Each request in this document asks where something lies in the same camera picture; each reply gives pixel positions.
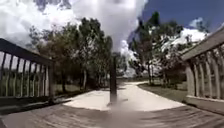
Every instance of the wooden deck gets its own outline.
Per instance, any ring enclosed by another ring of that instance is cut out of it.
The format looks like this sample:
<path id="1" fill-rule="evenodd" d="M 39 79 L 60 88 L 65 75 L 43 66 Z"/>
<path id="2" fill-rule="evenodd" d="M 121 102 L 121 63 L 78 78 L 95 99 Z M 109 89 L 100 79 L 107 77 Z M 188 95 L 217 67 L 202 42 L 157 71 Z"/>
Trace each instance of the wooden deck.
<path id="1" fill-rule="evenodd" d="M 110 112 L 55 105 L 2 117 L 0 128 L 221 128 L 224 117 L 192 107 L 156 112 Z"/>

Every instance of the white railing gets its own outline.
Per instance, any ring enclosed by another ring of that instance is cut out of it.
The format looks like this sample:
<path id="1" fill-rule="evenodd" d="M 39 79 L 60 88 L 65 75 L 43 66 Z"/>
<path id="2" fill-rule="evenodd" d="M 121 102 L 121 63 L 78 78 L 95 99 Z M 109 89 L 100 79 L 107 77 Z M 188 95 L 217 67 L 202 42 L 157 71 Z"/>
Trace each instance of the white railing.
<path id="1" fill-rule="evenodd" d="M 224 27 L 182 55 L 188 103 L 224 112 Z"/>
<path id="2" fill-rule="evenodd" d="M 0 39 L 0 107 L 53 100 L 53 62 Z"/>

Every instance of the green lawn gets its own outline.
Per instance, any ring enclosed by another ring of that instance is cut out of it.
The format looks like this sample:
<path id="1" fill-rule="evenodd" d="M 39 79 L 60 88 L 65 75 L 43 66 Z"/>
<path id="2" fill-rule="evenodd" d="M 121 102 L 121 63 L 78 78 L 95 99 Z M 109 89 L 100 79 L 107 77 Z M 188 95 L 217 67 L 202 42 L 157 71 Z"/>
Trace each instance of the green lawn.
<path id="1" fill-rule="evenodd" d="M 168 99 L 185 103 L 187 91 L 183 90 L 174 90 L 169 88 L 163 88 L 161 86 L 149 86 L 148 83 L 138 85 L 140 88 L 160 95 L 162 97 L 166 97 Z"/>

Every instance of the tree trunk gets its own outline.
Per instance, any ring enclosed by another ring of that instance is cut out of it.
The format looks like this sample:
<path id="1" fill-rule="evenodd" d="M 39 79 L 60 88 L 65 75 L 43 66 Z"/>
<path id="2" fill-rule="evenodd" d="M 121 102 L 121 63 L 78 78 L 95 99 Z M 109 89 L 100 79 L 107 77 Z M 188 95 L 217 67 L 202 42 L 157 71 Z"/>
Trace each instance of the tree trunk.
<path id="1" fill-rule="evenodd" d="M 66 93 L 67 92 L 67 90 L 66 90 L 66 87 L 65 87 L 65 85 L 66 85 L 66 77 L 65 77 L 65 75 L 64 75 L 64 73 L 61 73 L 61 84 L 62 84 L 62 92 L 63 93 Z"/>
<path id="2" fill-rule="evenodd" d="M 86 89 L 86 81 L 87 81 L 87 71 L 84 70 L 84 74 L 83 74 L 83 89 Z"/>
<path id="3" fill-rule="evenodd" d="M 151 74 L 152 74 L 152 75 L 151 75 L 151 82 L 154 83 L 154 78 L 153 78 L 153 73 L 154 73 L 154 72 L 153 72 L 153 66 L 152 66 L 151 70 L 152 70 L 152 71 L 151 71 Z"/>
<path id="4" fill-rule="evenodd" d="M 149 75 L 149 84 L 151 85 L 151 71 L 150 71 L 150 64 L 148 64 L 148 75 Z"/>
<path id="5" fill-rule="evenodd" d="M 164 87 L 167 86 L 167 79 L 166 79 L 166 73 L 165 73 L 165 71 L 163 71 L 163 86 Z"/>

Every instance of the blue sky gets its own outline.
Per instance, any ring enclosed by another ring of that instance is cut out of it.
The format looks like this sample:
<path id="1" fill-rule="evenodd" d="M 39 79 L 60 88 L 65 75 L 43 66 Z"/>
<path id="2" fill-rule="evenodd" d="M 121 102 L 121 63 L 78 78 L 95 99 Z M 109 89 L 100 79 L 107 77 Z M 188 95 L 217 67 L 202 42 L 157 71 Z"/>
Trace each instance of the blue sky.
<path id="1" fill-rule="evenodd" d="M 224 22 L 224 0 L 149 0 L 143 12 L 148 19 L 154 11 L 160 13 L 161 20 L 176 20 L 180 25 L 202 17 L 210 23 L 210 31 L 215 31 Z"/>

